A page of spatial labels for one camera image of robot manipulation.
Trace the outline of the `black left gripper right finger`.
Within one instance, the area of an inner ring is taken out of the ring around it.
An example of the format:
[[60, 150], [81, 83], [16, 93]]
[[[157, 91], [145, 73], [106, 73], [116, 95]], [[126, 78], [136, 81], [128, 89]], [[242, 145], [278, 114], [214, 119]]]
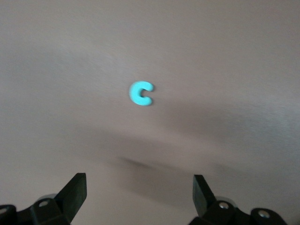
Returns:
[[276, 212], [254, 208], [250, 214], [227, 200], [218, 200], [202, 175], [193, 177], [193, 202], [198, 216], [191, 225], [285, 225]]

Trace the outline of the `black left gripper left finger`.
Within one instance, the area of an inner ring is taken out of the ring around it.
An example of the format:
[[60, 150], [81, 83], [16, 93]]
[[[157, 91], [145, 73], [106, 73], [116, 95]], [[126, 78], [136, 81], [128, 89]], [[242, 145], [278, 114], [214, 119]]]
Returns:
[[54, 197], [43, 198], [17, 211], [11, 204], [0, 206], [2, 225], [69, 225], [87, 197], [85, 173], [77, 173]]

